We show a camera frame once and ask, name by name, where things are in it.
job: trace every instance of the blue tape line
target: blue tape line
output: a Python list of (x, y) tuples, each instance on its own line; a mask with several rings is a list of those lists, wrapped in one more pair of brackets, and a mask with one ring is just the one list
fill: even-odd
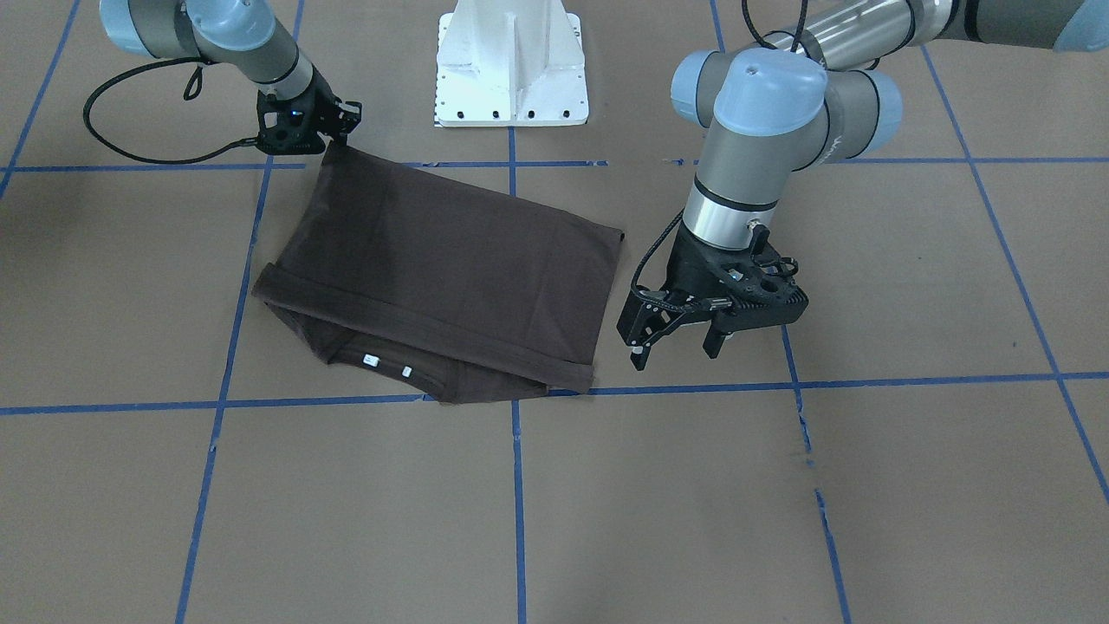
[[(968, 376), (949, 378), (902, 378), (902, 379), (862, 379), (862, 380), (833, 380), (833, 381), (798, 381), (797, 388), (802, 390), (835, 390), (844, 388), (898, 388), (919, 386), (976, 386), (991, 383), (1025, 383), (1056, 381), (1083, 380), (1109, 380), (1109, 371), (1090, 371), (1062, 374), (1058, 376), (1051, 374), (1029, 374), (1014, 376)], [(594, 388), (587, 396), (590, 397), (623, 397), (635, 395), (688, 395), (696, 392), (762, 392), (793, 390), (793, 382), (765, 382), (765, 383), (743, 383), (743, 385), (719, 385), (719, 386), (660, 386), (642, 388)], [(552, 390), (548, 398), (580, 397), (580, 393), (571, 390)], [(357, 397), (317, 397), (317, 398), (289, 398), (289, 399), (237, 399), (223, 402), (228, 410), (242, 410), (250, 408), (296, 408), (312, 406), (359, 406), (375, 403), (407, 403), (434, 399), (426, 395), (383, 395), (383, 396), (357, 396)], [(96, 412), (161, 412), (172, 410), (211, 410), (220, 406), (218, 401), (185, 401), (165, 403), (109, 403), (88, 406), (28, 406), (0, 408), (0, 417), (4, 416), (33, 416), (33, 415), (83, 415)]]
[(712, 9), (712, 25), (716, 30), (716, 49), (726, 52), (724, 48), (724, 31), (720, 28), (720, 11), (716, 10), (716, 0), (709, 0), (709, 8)]
[(837, 389), (837, 388), (886, 388), (913, 386), (973, 386), (986, 383), (1021, 383), (1035, 381), (1055, 381), (1051, 374), (1029, 374), (1017, 376), (966, 376), (949, 378), (903, 378), (903, 379), (863, 379), (836, 381), (803, 381), (798, 386), (803, 390)]
[(963, 164), (965, 157), (851, 157), (831, 164)]
[(792, 383), (730, 383), (719, 386), (655, 386), (644, 388), (594, 388), (591, 397), (625, 397), (634, 395), (690, 395), (694, 392), (759, 392), (766, 390), (793, 390)]
[(1062, 378), (1059, 378), (1059, 392), (1062, 393), (1062, 401), (1067, 405), (1067, 412), (1070, 413), (1070, 421), (1075, 423), (1075, 430), (1078, 431), (1078, 439), (1082, 442), (1082, 449), (1086, 450), (1086, 457), (1090, 461), (1090, 468), (1093, 469), (1093, 477), (1098, 480), (1098, 485), (1101, 488), (1101, 495), (1106, 500), (1106, 504), (1109, 504), (1109, 482), (1106, 481), (1106, 473), (1101, 470), (1101, 462), (1098, 461), (1098, 456), (1093, 451), (1093, 446), (1090, 443), (1090, 437), (1086, 433), (1086, 427), (1082, 424), (1082, 419), (1078, 416), (1078, 410), (1075, 409), (1075, 402), (1070, 398), (1070, 390), (1067, 388), (1066, 382)]
[(228, 163), (228, 164), (72, 164), (53, 166), (17, 166), (17, 173), (84, 173), (115, 171), (263, 171), (265, 168), (306, 168), (302, 163), (275, 163), (273, 166), (264, 162)]
[[(266, 164), (273, 164), (273, 156), (266, 156)], [(266, 196), (269, 192), (269, 180), (273, 168), (267, 166), (262, 175), (262, 187), (258, 191), (258, 202), (254, 208), (254, 225), (251, 228), (251, 243), (246, 247), (246, 262), (243, 266), (243, 278), (238, 286), (238, 301), (235, 305), (235, 321), (231, 328), (231, 339), (227, 345), (227, 360), (223, 371), (223, 381), (220, 385), (220, 405), (215, 411), (215, 419), (212, 423), (212, 438), (208, 442), (207, 461), (204, 463), (204, 478), (201, 481), (201, 495), (196, 501), (196, 519), (193, 521), (193, 535), (189, 544), (189, 557), (185, 560), (185, 573), (181, 581), (181, 596), (177, 600), (176, 624), (184, 624), (185, 612), (189, 608), (189, 594), (192, 591), (193, 573), (196, 569), (196, 553), (200, 551), (201, 532), (204, 529), (204, 513), (207, 510), (208, 492), (212, 488), (212, 473), (215, 470), (215, 457), (220, 441), (220, 433), (223, 430), (223, 416), (226, 410), (227, 392), (231, 390), (231, 377), (235, 368), (235, 352), (238, 349), (238, 334), (243, 327), (243, 314), (246, 309), (246, 295), (251, 287), (251, 263), (254, 255), (254, 246), (258, 242), (258, 226), (262, 223), (262, 214), (265, 211)]]
[(513, 166), (608, 166), (607, 160), (460, 160), (411, 161), (404, 163), (416, 168), (510, 168)]
[(208, 440), (207, 458), (204, 462), (204, 478), (201, 480), (201, 495), (196, 501), (196, 516), (193, 519), (193, 534), (189, 541), (189, 556), (185, 559), (185, 574), (181, 581), (181, 595), (177, 599), (175, 624), (184, 624), (185, 611), (189, 608), (189, 594), (193, 585), (193, 572), (196, 570), (196, 553), (201, 546), (201, 531), (204, 529), (204, 512), (207, 511), (207, 497), (212, 488), (212, 472), (215, 470), (216, 444), (223, 430), (223, 407), (216, 408), (212, 424), (212, 438)]
[(293, 20), (293, 39), (301, 39), (301, 20), (304, 19), (304, 0), (296, 3), (296, 18)]
[(835, 548), (835, 536), (832, 535), (832, 528), (828, 525), (827, 507), (824, 504), (824, 494), (817, 488), (816, 507), (821, 511), (821, 524), (824, 525), (824, 542), (828, 548), (828, 562), (832, 564), (832, 576), (835, 579), (835, 591), (840, 596), (840, 614), (843, 616), (843, 624), (851, 624), (851, 606), (847, 604), (847, 591), (843, 584), (843, 572), (840, 570), (840, 554)]
[(1096, 380), (1096, 379), (1109, 379), (1109, 371), (1100, 371), (1096, 374), (1062, 374), (1062, 379), (1067, 381), (1071, 380)]
[(797, 379), (797, 365), (793, 360), (793, 347), (790, 345), (790, 330), (782, 326), (782, 346), (785, 348), (785, 362), (790, 366), (790, 379), (793, 383), (793, 398), (797, 403), (797, 421), (801, 423), (801, 438), (805, 442), (805, 453), (813, 452), (813, 440), (808, 436), (808, 421), (805, 420), (805, 401), (801, 397), (801, 380)]
[(986, 204), (986, 212), (989, 214), (989, 221), (994, 226), (994, 233), (997, 234), (997, 239), (1001, 244), (1001, 250), (1005, 253), (1005, 259), (1009, 263), (1009, 270), (1013, 272), (1013, 277), (1016, 279), (1017, 287), (1020, 289), (1020, 296), (1025, 300), (1025, 307), (1028, 308), (1028, 316), (1032, 320), (1032, 327), (1036, 328), (1036, 336), (1039, 337), (1040, 346), (1044, 348), (1044, 355), (1047, 357), (1048, 365), (1051, 367), (1051, 372), (1055, 375), (1055, 379), (1059, 385), (1059, 392), (1062, 395), (1064, 402), (1067, 405), (1067, 411), (1070, 413), (1070, 419), (1075, 423), (1075, 430), (1078, 432), (1078, 438), (1081, 440), (1082, 447), (1086, 450), (1086, 457), (1090, 462), (1090, 468), (1093, 470), (1093, 475), (1098, 481), (1098, 485), (1101, 488), (1101, 494), (1105, 498), (1106, 503), (1109, 504), (1109, 484), (1107, 484), (1105, 472), (1101, 471), (1101, 463), (1098, 461), (1098, 457), (1093, 452), (1093, 447), (1090, 444), (1089, 437), (1086, 434), (1086, 428), (1082, 426), (1082, 420), (1075, 410), (1074, 402), (1070, 399), (1070, 392), (1067, 390), (1067, 385), (1062, 380), (1061, 372), (1059, 371), (1059, 365), (1055, 359), (1055, 355), (1051, 352), (1051, 346), (1048, 344), (1044, 326), (1040, 324), (1039, 316), (1036, 314), (1036, 307), (1032, 305), (1031, 296), (1028, 294), (1028, 288), (1025, 286), (1025, 279), (1020, 276), (1020, 269), (1017, 267), (1017, 262), (1013, 257), (1013, 252), (1009, 249), (1009, 243), (1005, 237), (1005, 232), (1001, 231), (1001, 223), (997, 218), (994, 204), (989, 198), (989, 193), (986, 191), (986, 184), (983, 182), (981, 175), (978, 172), (978, 166), (975, 164), (975, 161), (970, 155), (970, 147), (963, 134), (963, 129), (959, 126), (958, 120), (955, 119), (955, 109), (952, 106), (950, 99), (947, 96), (947, 91), (944, 89), (944, 83), (939, 79), (939, 73), (936, 71), (936, 65), (932, 61), (932, 54), (928, 53), (927, 47), (920, 45), (920, 52), (924, 54), (924, 60), (928, 64), (928, 71), (932, 72), (932, 79), (935, 81), (936, 88), (939, 90), (939, 96), (944, 101), (944, 108), (947, 110), (947, 115), (950, 117), (952, 125), (955, 127), (955, 135), (958, 136), (959, 144), (963, 145), (963, 153), (967, 156), (967, 163), (970, 165), (970, 172), (974, 174), (975, 184), (978, 186), (978, 193), (981, 195), (981, 200)]
[(304, 399), (241, 399), (224, 403), (228, 410), (251, 408), (307, 408), (318, 406), (373, 406), (381, 403), (414, 403), (426, 395), (383, 395), (378, 397), (318, 397)]
[(31, 112), (28, 113), (27, 120), (23, 122), (23, 130), (20, 131), (19, 141), (16, 142), (16, 150), (12, 151), (11, 160), (8, 162), (8, 170), (4, 171), (3, 177), (0, 178), (0, 198), (3, 198), (4, 191), (8, 190), (8, 183), (11, 182), (11, 174), (16, 170), (16, 163), (19, 162), (19, 155), (23, 152), (23, 145), (27, 144), (27, 136), (31, 133), (31, 125), (34, 124), (34, 117), (39, 114), (39, 106), (42, 105), (42, 98), (45, 96), (47, 89), (50, 86), (50, 81), (54, 78), (54, 71), (58, 69), (58, 61), (62, 58), (62, 50), (65, 49), (65, 42), (69, 41), (70, 32), (73, 30), (73, 21), (77, 19), (77, 11), (80, 7), (81, 0), (73, 0), (69, 18), (65, 20), (65, 28), (62, 30), (62, 37), (58, 41), (58, 48), (54, 49), (54, 57), (50, 60), (50, 67), (47, 69), (47, 75), (42, 79), (42, 85), (39, 86), (39, 93), (34, 96), (34, 103), (31, 104)]
[(1109, 162), (1109, 156), (1029, 156), (1029, 157), (852, 157), (831, 164), (1068, 164)]
[(508, 127), (508, 194), (516, 196), (516, 127)]
[(0, 408), (0, 417), (35, 415), (103, 415), (114, 412), (173, 412), (180, 410), (214, 410), (217, 401), (180, 401), (162, 403), (108, 403), (101, 406), (29, 406)]
[(1109, 162), (1109, 156), (1034, 156), (1034, 157), (975, 157), (975, 162), (984, 162), (988, 164), (1056, 164), (1056, 163), (1089, 163), (1089, 162)]
[(520, 402), (512, 401), (512, 477), (516, 498), (516, 617), (528, 623), (528, 584), (523, 553), (523, 453), (520, 449)]

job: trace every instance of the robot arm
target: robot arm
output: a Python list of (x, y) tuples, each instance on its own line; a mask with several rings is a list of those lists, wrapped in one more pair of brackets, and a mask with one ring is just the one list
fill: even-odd
[(736, 331), (801, 317), (797, 263), (769, 242), (786, 178), (881, 146), (902, 117), (893, 80), (849, 68), (937, 37), (1095, 51), (1109, 44), (1109, 0), (849, 0), (814, 18), (792, 53), (795, 32), (767, 34), (776, 49), (694, 52), (674, 73), (674, 109), (709, 132), (667, 280), (633, 282), (618, 321), (639, 370), (684, 325), (711, 324), (703, 348), (715, 358)]
[(332, 93), (266, 0), (101, 0), (100, 16), (128, 52), (238, 68), (258, 89), (266, 153), (319, 153), (321, 134), (343, 140), (362, 119), (362, 104)]

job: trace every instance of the folded shirt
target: folded shirt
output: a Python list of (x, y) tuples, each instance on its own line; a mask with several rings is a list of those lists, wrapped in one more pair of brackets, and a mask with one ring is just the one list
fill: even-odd
[(622, 237), (333, 142), (253, 294), (324, 362), (445, 403), (586, 392)]

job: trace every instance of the black cable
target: black cable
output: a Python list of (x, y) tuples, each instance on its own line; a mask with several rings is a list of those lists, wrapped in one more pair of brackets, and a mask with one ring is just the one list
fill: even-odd
[[(755, 22), (751, 19), (751, 8), (747, 6), (750, 0), (741, 0), (740, 9), (743, 11), (743, 22), (747, 24), (747, 31), (751, 32), (751, 37), (754, 38), (759, 45), (766, 48), (769, 50), (777, 50), (777, 48), (766, 41), (762, 34), (759, 33), (759, 29), (755, 28)], [(805, 33), (805, 20), (808, 18), (808, 0), (801, 0), (801, 16), (797, 18), (797, 29), (793, 33), (793, 45), (790, 47), (791, 52), (797, 51), (797, 45), (801, 44), (801, 35)]]
[[(126, 80), (129, 78), (134, 78), (135, 75), (139, 75), (140, 73), (143, 73), (143, 72), (146, 72), (146, 71), (151, 71), (151, 70), (155, 70), (155, 69), (161, 69), (161, 68), (164, 68), (164, 67), (179, 65), (179, 64), (184, 64), (184, 63), (204, 63), (204, 64), (211, 64), (210, 61), (207, 61), (205, 59), (202, 59), (202, 58), (199, 58), (199, 57), (190, 57), (190, 58), (185, 58), (185, 59), (171, 59), (171, 60), (167, 60), (167, 61), (157, 61), (157, 62), (149, 63), (149, 64), (145, 64), (145, 65), (136, 67), (136, 68), (134, 68), (132, 70), (128, 70), (128, 71), (125, 71), (125, 72), (116, 75), (115, 78), (112, 78), (108, 82), (104, 82), (100, 86), (98, 86), (96, 90), (93, 91), (91, 95), (89, 95), (89, 99), (85, 100), (85, 102), (84, 102), (84, 110), (81, 112), (81, 119), (84, 121), (84, 126), (89, 130), (89, 133), (92, 134), (92, 136), (94, 139), (96, 139), (101, 143), (103, 143), (105, 146), (108, 146), (108, 149), (112, 150), (113, 152), (115, 152), (118, 154), (121, 154), (121, 155), (124, 155), (124, 156), (126, 156), (126, 157), (129, 157), (131, 160), (138, 160), (139, 162), (145, 162), (145, 163), (150, 163), (150, 164), (193, 164), (193, 163), (196, 163), (196, 162), (202, 162), (202, 161), (215, 157), (215, 156), (217, 156), (217, 155), (220, 155), (220, 154), (222, 154), (222, 153), (224, 153), (224, 152), (226, 152), (228, 150), (233, 150), (235, 147), (248, 147), (248, 146), (256, 145), (258, 143), (257, 137), (256, 136), (247, 136), (245, 139), (240, 139), (238, 141), (233, 141), (231, 143), (227, 143), (226, 145), (220, 147), (218, 150), (215, 150), (214, 152), (208, 152), (208, 153), (206, 153), (204, 155), (200, 155), (200, 156), (196, 156), (196, 157), (189, 157), (189, 158), (182, 158), (182, 160), (162, 160), (162, 158), (145, 157), (145, 156), (141, 156), (141, 155), (135, 155), (135, 154), (133, 154), (133, 153), (131, 153), (131, 152), (129, 152), (126, 150), (123, 150), (122, 147), (115, 145), (114, 143), (112, 143), (108, 139), (104, 139), (103, 136), (101, 136), (100, 132), (96, 132), (96, 130), (92, 126), (92, 120), (90, 119), (90, 113), (92, 112), (92, 105), (96, 102), (98, 98), (100, 98), (102, 94), (104, 94), (104, 91), (108, 91), (109, 89), (111, 89), (112, 86), (115, 86), (120, 82), (123, 82), (124, 80)], [(184, 99), (186, 101), (195, 99), (196, 95), (200, 95), (201, 88), (203, 86), (203, 81), (202, 81), (202, 78), (200, 75), (197, 75), (197, 74), (200, 73), (201, 69), (202, 69), (201, 67), (196, 68), (196, 71), (193, 72), (193, 76), (189, 80), (189, 84), (185, 85)]]
[(801, 35), (805, 33), (805, 18), (808, 17), (808, 0), (801, 0), (801, 17), (797, 18), (797, 32), (793, 35), (793, 45), (790, 47), (791, 52), (797, 51), (797, 45), (801, 43)]
[(659, 234), (659, 237), (655, 238), (651, 247), (648, 248), (647, 253), (643, 254), (643, 258), (639, 260), (639, 266), (635, 267), (635, 273), (632, 274), (631, 276), (631, 293), (634, 294), (637, 298), (639, 298), (643, 303), (649, 303), (657, 307), (661, 307), (667, 311), (673, 311), (674, 315), (684, 315), (686, 314), (686, 311), (693, 311), (694, 309), (696, 309), (696, 307), (693, 305), (679, 306), (672, 303), (667, 303), (661, 298), (647, 296), (645, 294), (639, 290), (639, 276), (643, 272), (643, 267), (647, 266), (647, 260), (650, 259), (651, 256), (654, 255), (654, 252), (658, 250), (659, 246), (662, 245), (662, 241), (667, 239), (667, 236), (670, 235), (670, 232), (674, 227), (676, 227), (679, 223), (681, 223), (682, 214), (684, 213), (685, 213), (684, 209), (679, 211), (678, 215), (674, 216), (674, 219), (670, 222), (670, 225), (667, 225), (667, 228), (663, 229), (661, 234)]
[(751, 31), (751, 37), (755, 38), (755, 42), (769, 50), (777, 50), (777, 48), (763, 39), (762, 34), (759, 34), (759, 29), (755, 28), (755, 22), (751, 20), (751, 9), (747, 7), (747, 0), (742, 0), (740, 2), (740, 8), (743, 10), (743, 21), (747, 24), (747, 30)]
[(185, 83), (185, 92), (181, 98), (190, 102), (199, 98), (202, 90), (204, 90), (204, 64), (196, 63), (196, 69), (189, 76), (189, 82)]

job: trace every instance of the white pedestal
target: white pedestal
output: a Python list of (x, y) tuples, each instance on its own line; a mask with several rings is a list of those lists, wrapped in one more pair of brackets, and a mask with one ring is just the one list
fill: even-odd
[(458, 0), (439, 19), (437, 125), (577, 125), (589, 117), (581, 20), (561, 0)]

